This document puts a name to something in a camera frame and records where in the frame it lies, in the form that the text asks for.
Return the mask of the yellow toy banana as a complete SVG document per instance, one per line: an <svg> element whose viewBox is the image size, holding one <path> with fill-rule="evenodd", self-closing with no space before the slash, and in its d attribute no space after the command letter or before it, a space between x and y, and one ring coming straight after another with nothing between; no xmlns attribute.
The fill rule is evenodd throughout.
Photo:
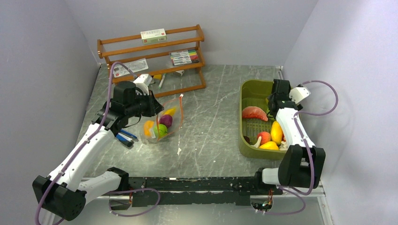
<svg viewBox="0 0 398 225"><path fill-rule="evenodd" d="M162 115L170 115L173 117L176 112L177 112L177 107L171 107L167 109Z"/></svg>

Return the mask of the purple toy onion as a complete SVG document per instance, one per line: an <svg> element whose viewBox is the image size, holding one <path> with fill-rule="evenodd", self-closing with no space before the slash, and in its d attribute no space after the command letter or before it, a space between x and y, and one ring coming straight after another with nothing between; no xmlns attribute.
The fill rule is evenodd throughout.
<svg viewBox="0 0 398 225"><path fill-rule="evenodd" d="M159 119L159 123L166 126L166 128L169 128L172 126L173 117L170 115L162 115Z"/></svg>

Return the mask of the clear zip bag orange zipper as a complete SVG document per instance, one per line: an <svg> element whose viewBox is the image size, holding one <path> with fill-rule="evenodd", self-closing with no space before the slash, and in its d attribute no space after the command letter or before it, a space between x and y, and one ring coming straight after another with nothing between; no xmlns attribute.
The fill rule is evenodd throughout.
<svg viewBox="0 0 398 225"><path fill-rule="evenodd" d="M183 97L181 94L163 104L164 110L153 117L145 117L140 122L140 138L144 142L155 143L171 137L181 127L184 120Z"/></svg>

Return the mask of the orange toy bell pepper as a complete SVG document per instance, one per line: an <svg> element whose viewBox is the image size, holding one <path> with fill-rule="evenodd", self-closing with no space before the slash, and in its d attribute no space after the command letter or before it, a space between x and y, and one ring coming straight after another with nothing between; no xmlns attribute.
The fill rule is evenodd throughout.
<svg viewBox="0 0 398 225"><path fill-rule="evenodd" d="M147 120L143 125L144 135L152 137L151 132L153 130L153 126L154 126L154 121Z"/></svg>

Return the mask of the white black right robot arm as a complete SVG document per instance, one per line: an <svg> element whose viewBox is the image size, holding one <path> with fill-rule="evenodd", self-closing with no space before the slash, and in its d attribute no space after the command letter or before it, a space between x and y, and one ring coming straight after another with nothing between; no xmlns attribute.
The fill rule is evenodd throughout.
<svg viewBox="0 0 398 225"><path fill-rule="evenodd" d="M257 172L253 188L258 194L265 194L271 186L312 190L320 182L326 153L308 137L299 117L303 107L293 100L291 90L289 81L273 81L268 107L281 126L287 151L278 168L263 168Z"/></svg>

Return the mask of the green capped white marker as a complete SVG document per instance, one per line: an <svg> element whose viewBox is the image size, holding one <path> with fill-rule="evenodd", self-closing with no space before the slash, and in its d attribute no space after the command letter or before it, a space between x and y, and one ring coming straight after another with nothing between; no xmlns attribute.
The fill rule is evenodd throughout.
<svg viewBox="0 0 398 225"><path fill-rule="evenodd" d="M162 77L161 77L161 81L160 81L159 86L158 86L159 89L162 88L163 83L164 83L164 80L165 80L165 77L166 77L166 73L164 73L164 74L162 75Z"/></svg>

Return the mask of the yellow toy lemon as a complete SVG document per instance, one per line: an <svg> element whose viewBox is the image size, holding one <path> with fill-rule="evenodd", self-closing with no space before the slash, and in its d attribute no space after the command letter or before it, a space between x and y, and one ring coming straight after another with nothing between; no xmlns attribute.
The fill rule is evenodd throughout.
<svg viewBox="0 0 398 225"><path fill-rule="evenodd" d="M280 145L283 140L283 130L277 121L274 121L271 126L271 140L277 145Z"/></svg>

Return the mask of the pink toy watermelon slice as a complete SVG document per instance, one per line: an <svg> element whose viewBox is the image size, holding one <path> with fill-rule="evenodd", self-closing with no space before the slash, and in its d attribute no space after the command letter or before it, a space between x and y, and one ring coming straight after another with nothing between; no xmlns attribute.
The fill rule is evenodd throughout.
<svg viewBox="0 0 398 225"><path fill-rule="evenodd" d="M265 111L257 106L248 106L244 108L241 112L241 117L242 119L260 119L268 121Z"/></svg>

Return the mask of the red orange toy peach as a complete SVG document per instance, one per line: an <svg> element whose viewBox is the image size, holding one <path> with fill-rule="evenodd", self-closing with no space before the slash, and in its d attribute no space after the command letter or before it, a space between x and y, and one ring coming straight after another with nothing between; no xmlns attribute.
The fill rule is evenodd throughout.
<svg viewBox="0 0 398 225"><path fill-rule="evenodd" d="M257 134L257 139L261 138L259 146L271 141L271 134L269 132L260 132Z"/></svg>

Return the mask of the blue black stapler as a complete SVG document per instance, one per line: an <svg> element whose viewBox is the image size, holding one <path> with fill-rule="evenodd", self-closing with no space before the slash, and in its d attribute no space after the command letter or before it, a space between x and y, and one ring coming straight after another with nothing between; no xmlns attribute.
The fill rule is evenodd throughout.
<svg viewBox="0 0 398 225"><path fill-rule="evenodd" d="M116 135L117 140L123 144L125 147L127 148L132 148L133 144L135 142L138 142L138 138L131 134L130 132L126 131L126 130L121 130L117 135Z"/></svg>

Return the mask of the yellow toy mango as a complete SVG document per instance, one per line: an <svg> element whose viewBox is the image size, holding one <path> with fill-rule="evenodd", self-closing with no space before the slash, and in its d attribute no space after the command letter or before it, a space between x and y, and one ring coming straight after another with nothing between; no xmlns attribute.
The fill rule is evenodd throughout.
<svg viewBox="0 0 398 225"><path fill-rule="evenodd" d="M277 145L277 143L275 143L274 141L269 141L266 142L264 144L262 144L261 146L259 146L260 149L266 149L266 150L276 150L279 151L279 146Z"/></svg>

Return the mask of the white toy mushroom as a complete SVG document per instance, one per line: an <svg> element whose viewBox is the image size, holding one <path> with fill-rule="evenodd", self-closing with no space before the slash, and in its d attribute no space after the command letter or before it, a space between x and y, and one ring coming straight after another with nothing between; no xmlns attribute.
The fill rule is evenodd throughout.
<svg viewBox="0 0 398 225"><path fill-rule="evenodd" d="M252 144L251 146L252 146L253 148L259 148L259 146L260 146L260 144L261 144L261 140L262 140L262 137L259 136L259 137L257 138L256 143Z"/></svg>

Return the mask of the dark red toy date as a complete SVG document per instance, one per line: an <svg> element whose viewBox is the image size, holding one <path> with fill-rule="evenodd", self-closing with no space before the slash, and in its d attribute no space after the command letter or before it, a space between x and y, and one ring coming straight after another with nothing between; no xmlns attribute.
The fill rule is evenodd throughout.
<svg viewBox="0 0 398 225"><path fill-rule="evenodd" d="M244 138L244 140L248 143L248 144L251 144L251 142L250 142L250 138L249 137L247 137L247 136L243 136L243 138Z"/></svg>

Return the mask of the coloured marker pen pack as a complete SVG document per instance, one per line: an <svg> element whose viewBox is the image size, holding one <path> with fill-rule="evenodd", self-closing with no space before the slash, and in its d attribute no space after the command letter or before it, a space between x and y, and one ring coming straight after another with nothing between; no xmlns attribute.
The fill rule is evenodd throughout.
<svg viewBox="0 0 398 225"><path fill-rule="evenodd" d="M192 63L198 63L200 61L199 55L195 49L187 49L178 52L170 52L170 59L173 66L180 66Z"/></svg>

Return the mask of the green white box top shelf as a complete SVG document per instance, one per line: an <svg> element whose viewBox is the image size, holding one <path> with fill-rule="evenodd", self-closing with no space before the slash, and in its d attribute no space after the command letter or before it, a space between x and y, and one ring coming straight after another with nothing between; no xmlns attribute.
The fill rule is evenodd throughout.
<svg viewBox="0 0 398 225"><path fill-rule="evenodd" d="M167 41L167 34L164 29L141 31L140 35L144 45Z"/></svg>

